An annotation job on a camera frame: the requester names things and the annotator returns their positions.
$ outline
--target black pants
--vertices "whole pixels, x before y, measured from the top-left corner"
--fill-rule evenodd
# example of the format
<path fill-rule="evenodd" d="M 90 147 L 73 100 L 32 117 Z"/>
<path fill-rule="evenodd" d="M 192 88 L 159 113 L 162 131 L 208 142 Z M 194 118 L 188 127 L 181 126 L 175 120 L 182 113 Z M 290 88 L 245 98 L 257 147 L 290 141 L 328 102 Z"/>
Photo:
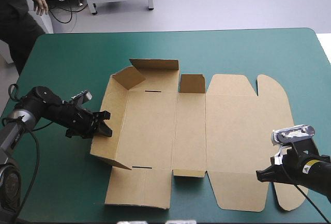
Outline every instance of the black pants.
<path fill-rule="evenodd" d="M 14 18 L 6 25 L 0 24 L 0 39 L 9 45 L 11 58 L 19 74 L 24 68 L 36 39 L 44 33 L 28 13 L 22 18 Z"/>

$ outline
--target white floor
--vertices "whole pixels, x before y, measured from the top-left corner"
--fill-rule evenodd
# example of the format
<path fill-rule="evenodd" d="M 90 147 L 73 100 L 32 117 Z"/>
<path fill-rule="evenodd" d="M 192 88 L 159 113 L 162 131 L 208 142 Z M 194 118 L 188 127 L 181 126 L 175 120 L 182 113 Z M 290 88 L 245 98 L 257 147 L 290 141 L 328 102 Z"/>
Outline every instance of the white floor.
<path fill-rule="evenodd" d="M 330 0 L 154 0 L 97 5 L 93 16 L 88 8 L 73 16 L 69 24 L 53 21 L 56 33 L 189 31 L 309 27 L 316 33 L 331 33 Z M 56 10 L 63 21 L 69 13 Z M 0 58 L 0 113 L 7 100 L 7 87 L 17 78 L 12 67 Z"/>

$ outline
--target black shirt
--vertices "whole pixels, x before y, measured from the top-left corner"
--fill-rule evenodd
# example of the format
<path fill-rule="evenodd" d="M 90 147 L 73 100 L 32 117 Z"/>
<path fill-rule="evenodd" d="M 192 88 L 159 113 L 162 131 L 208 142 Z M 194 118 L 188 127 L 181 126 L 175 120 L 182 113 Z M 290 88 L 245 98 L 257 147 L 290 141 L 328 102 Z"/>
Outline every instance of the black shirt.
<path fill-rule="evenodd" d="M 0 0 L 0 25 L 22 18 L 27 12 L 26 0 Z"/>

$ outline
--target green table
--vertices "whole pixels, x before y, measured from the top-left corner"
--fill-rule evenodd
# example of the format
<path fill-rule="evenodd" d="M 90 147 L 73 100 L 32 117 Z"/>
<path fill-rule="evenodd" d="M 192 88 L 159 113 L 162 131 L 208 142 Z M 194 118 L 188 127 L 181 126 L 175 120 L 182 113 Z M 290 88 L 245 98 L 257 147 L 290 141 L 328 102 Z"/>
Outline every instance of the green table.
<path fill-rule="evenodd" d="M 307 28 L 237 31 L 56 34 L 38 39 L 18 80 L 21 94 L 44 85 L 63 99 L 89 89 L 86 107 L 98 111 L 109 75 L 129 65 L 129 58 L 176 58 L 182 73 L 246 75 L 256 89 L 258 74 L 276 79 L 286 90 L 296 124 L 310 124 L 321 153 L 331 154 L 331 70 L 315 33 Z M 13 102 L 7 104 L 8 114 Z M 42 120 L 38 126 L 47 123 Z M 260 213 L 220 209 L 204 179 L 173 180 L 171 208 L 104 206 L 111 167 L 89 154 L 91 140 L 65 138 L 53 124 L 37 133 L 40 170 L 21 218 L 37 222 L 116 222 L 196 219 L 198 222 L 319 222 L 305 201 L 291 212 L 277 208 L 269 187 Z M 35 147 L 25 135 L 15 151 L 27 188 L 35 165 Z M 309 196 L 331 218 L 324 196 Z"/>

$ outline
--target cardboard flap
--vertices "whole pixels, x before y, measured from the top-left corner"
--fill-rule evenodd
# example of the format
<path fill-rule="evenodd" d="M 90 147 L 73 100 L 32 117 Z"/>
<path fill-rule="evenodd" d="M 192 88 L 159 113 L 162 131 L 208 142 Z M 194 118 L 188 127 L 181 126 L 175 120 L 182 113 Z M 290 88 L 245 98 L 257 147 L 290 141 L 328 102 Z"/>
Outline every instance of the cardboard flap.
<path fill-rule="evenodd" d="M 252 85 L 244 75 L 215 74 L 207 94 L 228 96 L 257 96 Z"/>
<path fill-rule="evenodd" d="M 293 185 L 278 183 L 274 183 L 274 185 L 278 204 L 283 210 L 294 210 L 303 204 L 304 200 L 306 199 Z M 303 186 L 299 187 L 305 194 L 308 193 L 307 188 Z"/>
<path fill-rule="evenodd" d="M 105 204 L 170 207 L 171 170 L 113 168 Z"/>
<path fill-rule="evenodd" d="M 268 182 L 259 182 L 254 174 L 208 171 L 208 176 L 220 208 L 253 212 L 264 209 Z"/>
<path fill-rule="evenodd" d="M 205 93 L 205 77 L 202 74 L 182 74 L 179 84 L 180 93 Z"/>
<path fill-rule="evenodd" d="M 130 62 L 137 69 L 166 69 L 179 70 L 176 59 L 139 59 L 131 58 Z"/>
<path fill-rule="evenodd" d="M 126 89 L 131 89 L 145 80 L 144 76 L 133 66 L 126 67 L 112 77 Z"/>
<path fill-rule="evenodd" d="M 258 96 L 269 98 L 283 98 L 287 100 L 287 94 L 283 87 L 273 78 L 266 75 L 258 75 Z"/>
<path fill-rule="evenodd" d="M 129 91 L 117 159 L 171 170 L 177 93 Z"/>
<path fill-rule="evenodd" d="M 270 141 L 273 130 L 294 125 L 287 95 L 274 79 L 265 75 L 258 77 L 259 96 L 253 94 L 247 78 L 238 75 L 217 75 L 210 85 L 206 94 L 207 170 L 236 178 L 233 183 L 218 186 L 225 179 L 219 176 L 213 180 L 212 174 L 213 189 L 221 187 L 222 194 L 239 188 L 258 190 L 259 198 L 263 198 L 261 202 L 265 202 L 267 186 L 256 179 L 255 170 L 267 168 L 270 157 L 277 152 Z M 288 210 L 302 200 L 291 188 L 278 190 L 277 196 L 281 207 Z M 247 210 L 249 206 L 245 204 L 252 205 L 251 211 L 260 211 L 264 206 L 258 200 L 256 204 L 249 201 L 250 198 L 246 198 L 246 203 L 233 202 L 231 197 L 238 198 L 230 195 L 227 200 L 224 197 L 217 200 L 222 201 L 221 207 L 234 210 Z"/>
<path fill-rule="evenodd" d="M 111 113 L 110 120 L 105 120 L 104 122 L 113 130 L 113 136 L 94 136 L 90 153 L 106 159 L 107 163 L 113 166 L 118 165 L 115 160 L 117 160 L 119 135 L 121 133 L 127 98 L 128 91 L 111 77 L 100 109 Z"/>
<path fill-rule="evenodd" d="M 139 69 L 146 78 L 130 91 L 178 93 L 179 70 Z"/>
<path fill-rule="evenodd" d="M 179 93 L 173 150 L 175 176 L 204 177 L 206 171 L 205 94 Z"/>

